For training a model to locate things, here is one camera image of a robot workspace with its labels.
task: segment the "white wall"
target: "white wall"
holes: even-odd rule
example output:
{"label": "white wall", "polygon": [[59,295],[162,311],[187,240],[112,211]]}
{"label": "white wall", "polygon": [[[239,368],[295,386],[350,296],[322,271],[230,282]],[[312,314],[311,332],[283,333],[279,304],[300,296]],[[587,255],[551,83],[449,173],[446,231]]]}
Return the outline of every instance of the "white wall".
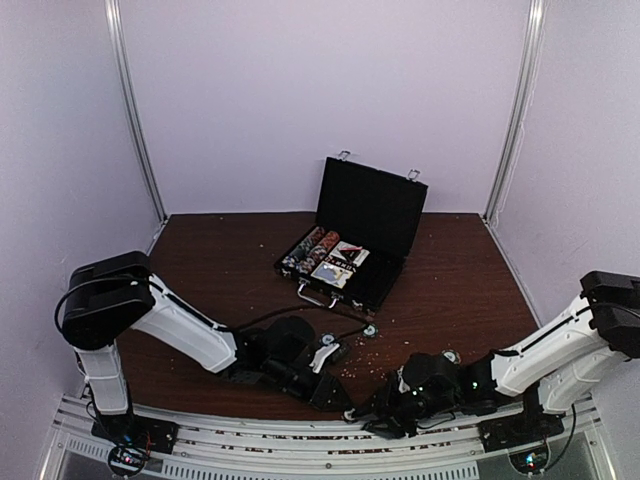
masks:
{"label": "white wall", "polygon": [[315,210],[322,160],[422,171],[430,211],[486,206],[527,0],[122,2],[171,213]]}
{"label": "white wall", "polygon": [[[503,246],[550,320],[590,270],[640,275],[640,3],[552,1],[504,210]],[[596,391],[627,480],[640,463],[640,366]]]}
{"label": "white wall", "polygon": [[81,378],[53,326],[71,271],[148,246],[104,2],[0,3],[0,477],[33,478]]}

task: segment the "poker chip set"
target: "poker chip set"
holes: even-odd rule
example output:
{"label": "poker chip set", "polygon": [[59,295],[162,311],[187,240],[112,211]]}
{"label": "poker chip set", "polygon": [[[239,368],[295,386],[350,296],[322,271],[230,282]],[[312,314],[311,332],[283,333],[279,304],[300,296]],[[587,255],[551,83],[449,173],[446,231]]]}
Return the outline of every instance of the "poker chip set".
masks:
{"label": "poker chip set", "polygon": [[402,272],[427,186],[344,159],[327,158],[315,225],[274,267],[298,283],[374,315]]}

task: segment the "wooden table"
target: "wooden table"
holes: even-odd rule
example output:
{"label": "wooden table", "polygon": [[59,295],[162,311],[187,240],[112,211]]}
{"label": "wooden table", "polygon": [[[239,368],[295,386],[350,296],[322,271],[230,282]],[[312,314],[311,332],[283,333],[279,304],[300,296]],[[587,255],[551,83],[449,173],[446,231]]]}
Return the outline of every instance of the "wooden table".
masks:
{"label": "wooden table", "polygon": [[[312,213],[174,215],[151,254],[178,295],[226,325],[298,305],[296,285],[273,262],[313,224]],[[318,334],[352,330],[322,311],[300,314]],[[377,338],[352,337],[331,371],[355,402],[413,352],[457,350],[472,362],[536,329],[518,287],[477,215],[424,214],[403,274],[375,317]],[[141,332],[118,339],[134,401],[191,413],[261,419],[334,419],[261,386],[227,383]]]}

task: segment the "briefcase lid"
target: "briefcase lid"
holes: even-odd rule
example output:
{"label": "briefcase lid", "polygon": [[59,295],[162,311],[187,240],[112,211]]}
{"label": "briefcase lid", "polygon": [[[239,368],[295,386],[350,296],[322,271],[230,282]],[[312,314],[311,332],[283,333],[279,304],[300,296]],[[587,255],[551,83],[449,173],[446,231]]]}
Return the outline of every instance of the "briefcase lid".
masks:
{"label": "briefcase lid", "polygon": [[369,249],[405,258],[411,251],[427,185],[328,157],[316,224]]}

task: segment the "metal bar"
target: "metal bar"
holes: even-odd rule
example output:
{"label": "metal bar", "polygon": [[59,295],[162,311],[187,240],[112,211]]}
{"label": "metal bar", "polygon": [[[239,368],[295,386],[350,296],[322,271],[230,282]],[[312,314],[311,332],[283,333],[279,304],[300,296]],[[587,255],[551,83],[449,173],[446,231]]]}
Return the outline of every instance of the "metal bar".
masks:
{"label": "metal bar", "polygon": [[[91,435],[93,421],[85,411],[86,402],[87,399],[63,398],[53,428],[65,435],[65,440],[62,443],[56,440],[52,447],[103,463],[112,445]],[[576,431],[600,428],[598,412],[590,398],[579,400],[576,407]],[[501,409],[498,415],[514,413],[520,408],[514,404]],[[358,424],[231,419],[143,406],[136,406],[136,410],[144,416],[173,420],[180,425],[173,454],[154,453],[152,468],[145,470],[147,475],[160,478],[477,479],[477,461],[505,454],[504,451],[483,452],[475,426],[487,417],[463,416],[447,424],[447,428],[389,442],[363,435],[368,432],[360,430]],[[566,438],[571,421],[571,417],[564,419],[566,431],[557,438]],[[272,429],[274,426],[278,427],[276,431]],[[54,453],[61,457],[61,452]],[[471,468],[473,472],[455,473],[460,468]],[[42,471],[45,470],[57,472],[59,462],[45,462]],[[56,476],[50,473],[43,476],[43,480],[53,478]]]}
{"label": "metal bar", "polygon": [[169,223],[169,219],[167,218],[166,220],[163,220],[158,226],[156,233],[153,234],[153,238],[151,239],[149,246],[145,250],[145,253],[147,255],[151,255],[151,252],[153,252],[153,249],[155,248],[156,243],[158,243],[158,240],[160,240],[160,235],[162,235],[162,232],[164,232],[164,227],[166,227],[168,223]]}
{"label": "metal bar", "polygon": [[153,173],[153,168],[151,167],[151,161],[149,160],[149,152],[144,140],[140,115],[133,93],[133,83],[131,81],[124,33],[122,31],[122,21],[120,19],[119,0],[105,0],[105,8],[107,11],[107,25],[109,26],[109,34],[111,36],[111,43],[113,44],[113,53],[118,67],[118,73],[120,74],[120,85],[122,87],[122,96],[124,97],[129,130],[131,131],[136,156],[142,169],[142,176],[147,191],[151,196],[153,208],[158,220],[162,223],[167,219],[167,213],[162,203],[162,198],[160,197],[160,191],[158,190],[158,183]]}
{"label": "metal bar", "polygon": [[540,313],[538,312],[538,310],[535,307],[535,304],[533,303],[533,295],[531,295],[531,293],[529,292],[529,289],[524,284],[524,281],[520,276],[520,272],[518,272],[518,269],[516,268],[514,263],[511,261],[511,257],[509,257],[506,250],[504,249],[504,246],[500,241],[500,237],[498,236],[498,232],[496,232],[495,228],[491,225],[491,223],[489,223],[487,219],[485,219],[484,225],[487,228],[489,235],[491,235],[491,238],[493,239],[493,243],[496,245],[496,247],[498,247],[498,251],[500,252],[500,255],[502,255],[504,263],[507,264],[507,267],[511,272],[511,276],[516,281],[516,285],[518,285],[518,289],[520,290],[520,293],[522,293],[522,298],[524,298],[524,301],[527,304],[527,307],[529,307],[529,310],[531,311],[531,315],[533,316],[533,319],[535,320],[538,327],[540,328],[543,327],[545,322],[543,321],[542,317],[540,316]]}
{"label": "metal bar", "polygon": [[515,159],[516,145],[518,140],[518,132],[524,120],[524,114],[531,87],[535,77],[536,63],[538,53],[540,51],[540,41],[542,38],[542,26],[544,23],[545,0],[531,0],[529,8],[529,23],[527,24],[527,33],[524,40],[524,49],[522,52],[522,62],[520,65],[520,75],[518,77],[518,86],[516,88],[516,96],[511,111],[511,119],[509,128],[505,138],[498,171],[491,189],[489,202],[485,210],[484,219],[487,223],[493,224],[496,220],[500,200],[502,199],[505,186],[511,166]]}
{"label": "metal bar", "polygon": [[50,427],[45,437],[45,450],[38,462],[37,480],[56,480],[67,448],[69,433]]}

